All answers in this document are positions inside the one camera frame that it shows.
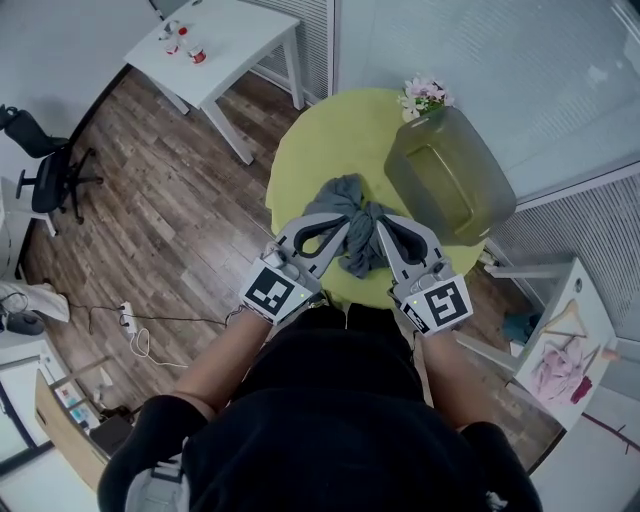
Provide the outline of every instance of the white cloth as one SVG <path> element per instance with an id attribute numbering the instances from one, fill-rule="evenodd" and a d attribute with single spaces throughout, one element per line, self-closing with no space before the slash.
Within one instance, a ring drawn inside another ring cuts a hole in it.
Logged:
<path id="1" fill-rule="evenodd" d="M 0 301 L 10 313 L 39 311 L 61 322 L 69 321 L 69 303 L 50 284 L 20 284 L 0 281 Z"/>

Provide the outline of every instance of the office chair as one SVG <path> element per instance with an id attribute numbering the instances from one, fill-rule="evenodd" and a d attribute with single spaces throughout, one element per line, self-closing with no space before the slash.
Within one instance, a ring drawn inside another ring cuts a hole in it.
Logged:
<path id="1" fill-rule="evenodd" d="M 99 176 L 80 178 L 80 171 L 90 156 L 96 151 L 89 148 L 79 162 L 71 164 L 72 144 L 68 139 L 50 137 L 38 122 L 26 110 L 15 107 L 0 106 L 0 131 L 18 143 L 31 158 L 44 158 L 40 162 L 38 174 L 35 178 L 25 178 L 23 170 L 18 181 L 16 199 L 20 198 L 23 186 L 33 185 L 31 208 L 34 212 L 49 213 L 56 208 L 61 213 L 66 212 L 64 202 L 71 195 L 71 203 L 76 216 L 76 222 L 82 224 L 84 218 L 78 210 L 78 185 L 96 182 L 101 184 Z"/>

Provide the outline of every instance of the floor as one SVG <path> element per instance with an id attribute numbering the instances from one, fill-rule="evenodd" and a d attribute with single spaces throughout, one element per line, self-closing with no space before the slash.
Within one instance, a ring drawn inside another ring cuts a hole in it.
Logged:
<path id="1" fill-rule="evenodd" d="M 76 306 L 115 308 L 130 301 L 138 315 L 202 317 L 222 322 L 238 304 L 251 261 L 271 238 L 264 207 L 269 169 L 280 138 L 299 116 L 290 97 L 252 74 L 219 101 L 256 160 L 244 165 L 197 111 L 180 115 L 142 75 L 131 71 L 99 108 L 75 151 L 94 147 L 87 169 L 105 177 L 80 194 L 83 225 L 56 213 L 60 235 L 36 226 L 24 261 L 30 283 L 49 278 Z M 505 312 L 530 307 L 510 283 L 477 266 L 467 276 L 475 315 L 463 330 L 507 349 Z M 137 407 L 171 390 L 181 369 L 134 356 L 119 314 L 72 308 L 69 324 L 47 322 L 49 335 L 71 369 L 111 355 L 115 386 L 107 405 Z M 188 364 L 223 327 L 207 322 L 141 320 L 160 362 Z M 470 353 L 501 408 L 499 421 L 525 467 L 560 432 L 549 417 L 511 396 L 499 368 Z M 91 392 L 92 372 L 82 383 Z"/>

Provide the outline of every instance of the gray towel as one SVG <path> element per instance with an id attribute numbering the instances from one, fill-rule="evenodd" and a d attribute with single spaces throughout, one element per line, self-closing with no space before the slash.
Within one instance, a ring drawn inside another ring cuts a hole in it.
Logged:
<path id="1" fill-rule="evenodd" d="M 347 255 L 339 263 L 360 279 L 367 277 L 369 270 L 388 266 L 375 231 L 376 219 L 383 213 L 394 213 L 379 203 L 367 202 L 362 207 L 362 199 L 360 175 L 350 174 L 325 183 L 304 210 L 305 214 L 331 212 L 349 217 L 351 226 L 343 248 Z"/>

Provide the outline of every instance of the round table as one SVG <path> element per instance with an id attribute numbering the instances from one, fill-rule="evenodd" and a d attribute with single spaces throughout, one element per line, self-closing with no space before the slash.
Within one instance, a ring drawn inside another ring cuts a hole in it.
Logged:
<path id="1" fill-rule="evenodd" d="M 302 114 L 280 141 L 267 189 L 271 229 L 278 232 L 302 215 L 322 185 L 331 178 L 358 173 L 365 200 L 377 201 L 410 217 L 393 185 L 384 174 L 384 162 L 403 124 L 398 91 L 358 89 L 323 100 Z M 484 243 L 475 247 L 445 246 L 454 270 L 466 274 L 480 256 Z M 391 270 L 369 272 L 358 279 L 345 272 L 335 258 L 321 282 L 337 300 L 390 308 L 387 295 Z"/>

